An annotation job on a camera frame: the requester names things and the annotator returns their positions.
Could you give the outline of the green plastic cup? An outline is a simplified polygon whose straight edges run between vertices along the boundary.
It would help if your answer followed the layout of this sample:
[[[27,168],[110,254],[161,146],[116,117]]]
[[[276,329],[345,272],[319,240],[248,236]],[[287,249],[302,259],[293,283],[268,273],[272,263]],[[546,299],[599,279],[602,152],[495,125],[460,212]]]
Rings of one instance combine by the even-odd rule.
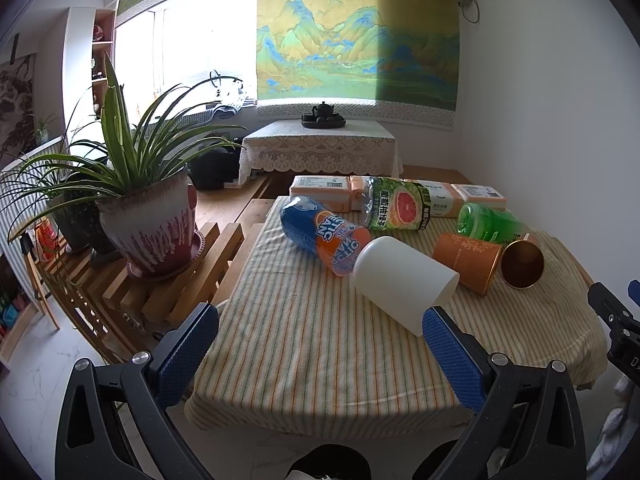
[[[493,210],[476,203],[466,203],[459,211],[457,233],[466,237],[505,245],[526,232],[527,226],[510,211]]]

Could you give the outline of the copper metal cup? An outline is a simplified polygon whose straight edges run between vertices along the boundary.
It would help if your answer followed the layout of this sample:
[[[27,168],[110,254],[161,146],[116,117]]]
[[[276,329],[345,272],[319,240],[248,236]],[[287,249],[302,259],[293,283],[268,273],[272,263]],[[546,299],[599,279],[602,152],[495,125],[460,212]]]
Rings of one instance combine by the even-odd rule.
[[[503,249],[500,260],[503,281],[517,289],[534,286],[544,274],[544,254],[536,236],[526,233]]]

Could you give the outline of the orange paper cup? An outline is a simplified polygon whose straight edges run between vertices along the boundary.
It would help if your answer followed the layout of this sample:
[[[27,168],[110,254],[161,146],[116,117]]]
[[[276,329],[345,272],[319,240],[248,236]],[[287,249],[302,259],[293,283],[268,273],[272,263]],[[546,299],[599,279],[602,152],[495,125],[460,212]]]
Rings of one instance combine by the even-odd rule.
[[[442,234],[432,257],[460,275],[459,282],[485,296],[497,270],[502,246],[454,233]]]

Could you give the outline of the white plastic cup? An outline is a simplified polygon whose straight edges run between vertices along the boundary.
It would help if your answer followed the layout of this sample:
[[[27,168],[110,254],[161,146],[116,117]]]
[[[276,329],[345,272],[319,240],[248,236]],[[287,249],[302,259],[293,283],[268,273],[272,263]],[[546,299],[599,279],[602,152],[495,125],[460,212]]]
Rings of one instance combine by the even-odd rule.
[[[446,304],[459,280],[458,272],[390,236],[367,244],[352,271],[358,292],[418,337],[424,312]]]

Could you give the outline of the wooden slatted plant stand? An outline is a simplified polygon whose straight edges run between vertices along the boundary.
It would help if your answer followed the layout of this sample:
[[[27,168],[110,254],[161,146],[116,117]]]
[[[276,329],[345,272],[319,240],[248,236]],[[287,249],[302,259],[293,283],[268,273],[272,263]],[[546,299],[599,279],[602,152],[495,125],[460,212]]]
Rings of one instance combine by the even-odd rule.
[[[203,228],[201,255],[173,278],[145,282],[128,274],[122,259],[94,268],[90,252],[58,254],[37,269],[63,312],[108,364],[151,349],[154,332],[179,325],[204,301],[220,304],[235,288],[262,227],[239,223]]]

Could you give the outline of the striped table cloth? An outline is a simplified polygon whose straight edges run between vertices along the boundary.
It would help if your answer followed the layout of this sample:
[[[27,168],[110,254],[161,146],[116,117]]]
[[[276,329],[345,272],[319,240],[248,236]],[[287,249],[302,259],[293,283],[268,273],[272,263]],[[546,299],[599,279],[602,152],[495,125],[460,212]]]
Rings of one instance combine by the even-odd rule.
[[[184,412],[209,430],[255,425],[328,439],[396,437],[463,424],[424,340],[394,321],[283,233],[276,200],[222,310]],[[585,272],[535,232],[544,274],[528,289],[494,278],[485,296],[459,288],[447,313],[513,362],[560,360],[578,386],[608,366],[608,340],[587,302]]]

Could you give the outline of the right orange tissue pack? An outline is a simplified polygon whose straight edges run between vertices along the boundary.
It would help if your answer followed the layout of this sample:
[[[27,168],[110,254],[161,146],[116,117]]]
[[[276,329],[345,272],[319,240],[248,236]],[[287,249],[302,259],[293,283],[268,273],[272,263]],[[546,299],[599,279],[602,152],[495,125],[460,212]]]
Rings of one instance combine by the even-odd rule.
[[[465,203],[477,204],[493,210],[506,210],[506,198],[491,186],[475,184],[453,184]]]

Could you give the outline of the dark potted plant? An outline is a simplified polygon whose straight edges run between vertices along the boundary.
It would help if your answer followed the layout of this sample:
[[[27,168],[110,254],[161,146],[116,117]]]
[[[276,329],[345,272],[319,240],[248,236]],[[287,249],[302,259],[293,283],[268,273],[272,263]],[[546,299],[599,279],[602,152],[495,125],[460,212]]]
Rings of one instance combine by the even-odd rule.
[[[101,257],[114,255],[98,208],[99,194],[107,190],[99,178],[103,165],[102,159],[68,153],[19,159],[1,177],[1,210],[10,214],[6,240],[14,242],[50,219],[73,250],[88,246]]]

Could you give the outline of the spider plant in red-white pot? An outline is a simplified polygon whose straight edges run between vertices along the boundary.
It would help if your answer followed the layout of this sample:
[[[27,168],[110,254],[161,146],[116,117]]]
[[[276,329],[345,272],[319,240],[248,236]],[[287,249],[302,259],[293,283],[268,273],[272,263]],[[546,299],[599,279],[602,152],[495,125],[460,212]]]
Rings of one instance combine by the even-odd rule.
[[[75,136],[61,151],[20,159],[2,178],[2,206],[20,207],[6,240],[17,240],[50,214],[93,204],[104,234],[130,273],[163,278],[194,258],[198,228],[190,162],[239,144],[211,120],[188,120],[190,110],[183,102],[199,84],[175,84],[132,122],[109,58],[104,68],[101,140]]]

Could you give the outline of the black bag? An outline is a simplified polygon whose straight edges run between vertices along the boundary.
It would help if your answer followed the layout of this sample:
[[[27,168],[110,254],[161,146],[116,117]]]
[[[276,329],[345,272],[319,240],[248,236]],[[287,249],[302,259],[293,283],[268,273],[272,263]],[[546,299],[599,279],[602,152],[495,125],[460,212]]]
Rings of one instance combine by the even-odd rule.
[[[189,177],[198,191],[221,190],[239,177],[240,148],[214,148],[188,163]]]

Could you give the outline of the left orange tissue pack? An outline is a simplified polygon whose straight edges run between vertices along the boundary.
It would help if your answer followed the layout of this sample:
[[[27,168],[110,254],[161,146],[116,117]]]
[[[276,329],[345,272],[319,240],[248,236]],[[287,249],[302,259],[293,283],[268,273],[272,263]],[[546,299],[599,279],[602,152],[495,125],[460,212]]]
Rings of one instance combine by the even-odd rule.
[[[334,212],[350,211],[350,181],[342,176],[296,176],[291,196],[306,196]]]

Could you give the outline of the lace-covered low table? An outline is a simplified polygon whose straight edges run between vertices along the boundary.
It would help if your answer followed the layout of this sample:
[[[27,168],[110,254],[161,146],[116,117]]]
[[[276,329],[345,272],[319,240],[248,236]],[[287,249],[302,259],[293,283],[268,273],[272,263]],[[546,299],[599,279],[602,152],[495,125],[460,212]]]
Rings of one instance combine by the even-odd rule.
[[[342,128],[307,129],[290,119],[243,139],[239,185],[254,170],[397,178],[404,167],[396,138],[378,122],[351,119]]]

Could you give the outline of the black teapot on tray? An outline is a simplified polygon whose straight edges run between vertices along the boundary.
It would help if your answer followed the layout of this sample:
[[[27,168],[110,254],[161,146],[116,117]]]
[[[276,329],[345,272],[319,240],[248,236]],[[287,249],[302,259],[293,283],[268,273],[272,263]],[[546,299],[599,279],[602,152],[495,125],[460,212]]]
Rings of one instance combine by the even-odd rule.
[[[337,129],[346,126],[346,119],[334,110],[334,106],[322,102],[310,113],[303,114],[300,123],[307,129]]]

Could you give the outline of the landscape painting roller blind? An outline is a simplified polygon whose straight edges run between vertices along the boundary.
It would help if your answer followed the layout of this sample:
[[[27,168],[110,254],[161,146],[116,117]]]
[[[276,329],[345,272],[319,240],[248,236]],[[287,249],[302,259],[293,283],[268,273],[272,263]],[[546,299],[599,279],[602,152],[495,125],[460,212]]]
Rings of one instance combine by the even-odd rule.
[[[457,0],[257,0],[262,100],[375,100],[454,110]]]

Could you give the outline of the ink painting wall scroll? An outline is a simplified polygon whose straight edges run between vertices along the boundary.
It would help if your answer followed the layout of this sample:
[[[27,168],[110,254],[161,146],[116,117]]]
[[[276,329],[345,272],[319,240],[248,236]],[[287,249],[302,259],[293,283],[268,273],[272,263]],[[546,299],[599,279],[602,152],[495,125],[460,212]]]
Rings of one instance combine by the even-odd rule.
[[[17,58],[1,66],[0,155],[4,168],[36,146],[34,98],[35,55]]]

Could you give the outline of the white pink wall shelf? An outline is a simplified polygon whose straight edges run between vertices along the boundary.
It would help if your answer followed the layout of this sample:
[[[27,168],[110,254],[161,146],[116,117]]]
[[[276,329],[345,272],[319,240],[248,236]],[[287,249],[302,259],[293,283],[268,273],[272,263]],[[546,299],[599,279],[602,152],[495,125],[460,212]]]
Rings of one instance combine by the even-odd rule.
[[[114,58],[115,28],[115,9],[68,9],[62,90],[65,122],[72,128],[100,118],[107,89],[105,59]]]

